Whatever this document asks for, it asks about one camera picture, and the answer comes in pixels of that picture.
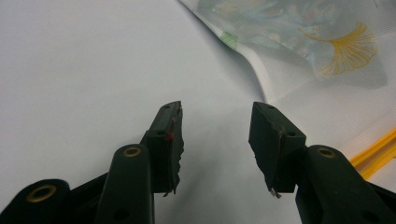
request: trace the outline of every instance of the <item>black plastic part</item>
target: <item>black plastic part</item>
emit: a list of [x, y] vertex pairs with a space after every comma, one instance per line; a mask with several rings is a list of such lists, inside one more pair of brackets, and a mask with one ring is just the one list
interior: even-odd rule
[[298, 188], [295, 200], [300, 219], [304, 224], [320, 223], [323, 218], [323, 209], [313, 189]]
[[65, 223], [92, 223], [106, 178], [101, 175], [70, 191]]
[[141, 141], [149, 148], [152, 189], [155, 193], [176, 191], [180, 181], [179, 161], [184, 151], [182, 118], [180, 101], [163, 105]]
[[375, 190], [375, 193], [381, 198], [382, 202], [396, 214], [396, 194], [387, 189], [383, 189], [375, 184], [369, 183], [370, 186]]
[[21, 190], [0, 215], [1, 224], [50, 224], [63, 216], [69, 186], [59, 179], [38, 181]]
[[396, 223], [395, 214], [338, 150], [312, 146], [303, 166], [323, 209], [320, 223]]
[[116, 151], [94, 223], [154, 223], [149, 161], [144, 145]]
[[294, 192], [297, 160], [305, 148], [305, 135], [279, 110], [255, 102], [249, 143], [270, 191]]

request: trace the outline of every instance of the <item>brass insert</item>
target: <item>brass insert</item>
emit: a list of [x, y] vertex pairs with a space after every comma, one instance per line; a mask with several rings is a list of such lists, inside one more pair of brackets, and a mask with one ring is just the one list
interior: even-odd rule
[[27, 197], [26, 201], [29, 203], [40, 203], [48, 199], [52, 196], [56, 191], [56, 187], [53, 185], [43, 185], [39, 188], [34, 189], [30, 192]]
[[324, 157], [331, 158], [331, 159], [336, 156], [333, 151], [331, 151], [330, 149], [324, 148], [324, 147], [318, 148], [318, 153]]
[[122, 155], [124, 155], [124, 157], [135, 157], [141, 152], [142, 149], [140, 149], [140, 147], [128, 147], [122, 152]]

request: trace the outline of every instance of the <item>gold screw hole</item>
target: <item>gold screw hole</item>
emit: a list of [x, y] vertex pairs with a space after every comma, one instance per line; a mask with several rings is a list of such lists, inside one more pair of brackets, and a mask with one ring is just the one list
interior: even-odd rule
[[128, 147], [123, 152], [122, 155], [124, 157], [135, 157], [138, 156], [142, 152], [142, 149], [139, 147]]
[[329, 150], [327, 148], [323, 148], [323, 147], [318, 149], [318, 153], [324, 157], [331, 158], [331, 159], [335, 157], [334, 152], [332, 152], [331, 150]]
[[40, 203], [47, 200], [50, 196], [52, 196], [56, 191], [56, 187], [53, 185], [43, 185], [34, 189], [30, 192], [27, 197], [26, 201], [29, 203]]

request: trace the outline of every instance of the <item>yellow ginkgo leaf print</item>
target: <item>yellow ginkgo leaf print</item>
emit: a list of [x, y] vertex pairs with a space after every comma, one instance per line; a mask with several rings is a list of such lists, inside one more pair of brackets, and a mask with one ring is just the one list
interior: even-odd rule
[[374, 35], [362, 22], [358, 22], [355, 30], [348, 35], [332, 40], [317, 38], [302, 29], [300, 32], [316, 41], [328, 42], [333, 45], [332, 62], [321, 71], [324, 75], [339, 75], [362, 68], [378, 53]]

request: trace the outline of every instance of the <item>white surface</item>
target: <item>white surface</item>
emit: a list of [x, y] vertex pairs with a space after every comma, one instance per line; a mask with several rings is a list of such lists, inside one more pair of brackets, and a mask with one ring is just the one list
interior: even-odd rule
[[181, 182], [156, 196], [157, 223], [299, 223], [248, 144], [262, 99], [249, 64], [178, 1], [1, 1], [0, 209], [40, 179], [73, 189], [106, 172], [181, 100]]

